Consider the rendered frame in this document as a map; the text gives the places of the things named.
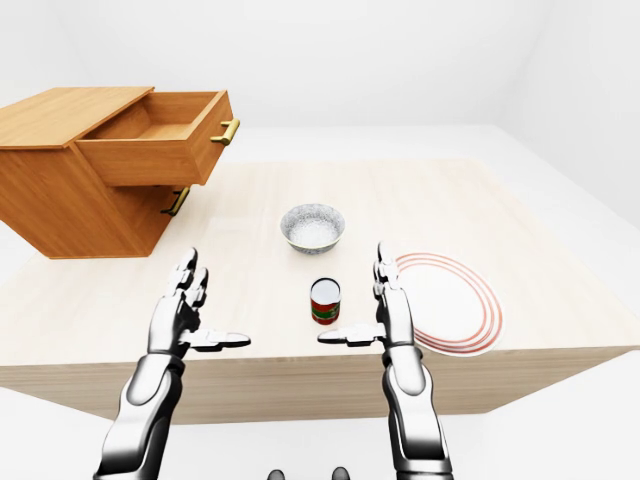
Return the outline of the red and green tin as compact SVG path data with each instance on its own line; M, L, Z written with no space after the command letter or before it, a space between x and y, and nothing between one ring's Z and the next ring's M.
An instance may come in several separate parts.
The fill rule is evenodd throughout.
M310 288L312 319L323 326L334 323L340 314L341 289L328 277L317 279Z

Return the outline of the white plate with red rings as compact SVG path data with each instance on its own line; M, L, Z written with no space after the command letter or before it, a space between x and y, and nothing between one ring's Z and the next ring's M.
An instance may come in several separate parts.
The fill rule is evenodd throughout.
M396 259L421 346L447 356L473 357L496 347L504 313L494 289L458 260L431 252Z

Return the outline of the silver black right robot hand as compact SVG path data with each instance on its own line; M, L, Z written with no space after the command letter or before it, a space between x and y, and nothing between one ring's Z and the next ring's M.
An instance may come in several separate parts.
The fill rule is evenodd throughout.
M385 349L414 344L412 315L399 281L399 266L384 242L377 246L373 274L373 293L378 302L376 325L355 324L325 331L318 335L319 343L364 347L379 341Z

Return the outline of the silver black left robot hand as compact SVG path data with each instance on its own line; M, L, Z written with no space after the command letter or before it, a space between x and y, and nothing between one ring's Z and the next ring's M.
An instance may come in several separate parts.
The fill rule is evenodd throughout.
M209 272L197 263L198 252L191 247L171 271L166 291L151 318L148 353L167 353L183 358L189 349L219 352L251 344L247 335L201 326L199 310L206 302Z

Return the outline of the patterned white bowl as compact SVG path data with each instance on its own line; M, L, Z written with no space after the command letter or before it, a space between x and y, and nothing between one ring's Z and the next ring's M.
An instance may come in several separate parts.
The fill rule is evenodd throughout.
M280 230L296 251L317 255L331 250L346 227L343 215L335 208L319 203L301 204L284 214Z

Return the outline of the wooden cabinet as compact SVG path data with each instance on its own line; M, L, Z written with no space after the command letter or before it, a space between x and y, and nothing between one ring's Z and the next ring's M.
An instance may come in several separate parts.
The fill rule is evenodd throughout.
M145 87L52 88L0 109L0 220L51 259L121 258L131 243L78 138Z

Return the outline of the open wooden drawer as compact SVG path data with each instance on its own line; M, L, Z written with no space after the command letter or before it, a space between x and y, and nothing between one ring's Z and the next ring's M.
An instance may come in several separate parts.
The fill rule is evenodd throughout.
M228 92L151 92L76 141L109 186L207 182L233 120Z

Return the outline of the closed wooden drawer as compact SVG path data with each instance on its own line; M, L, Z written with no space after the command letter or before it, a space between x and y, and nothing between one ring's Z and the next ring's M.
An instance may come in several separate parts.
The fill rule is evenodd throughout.
M161 210L169 208L174 191L182 186L127 186L112 187L110 193L115 207L127 226L125 238L131 243L124 257L149 256L170 220Z

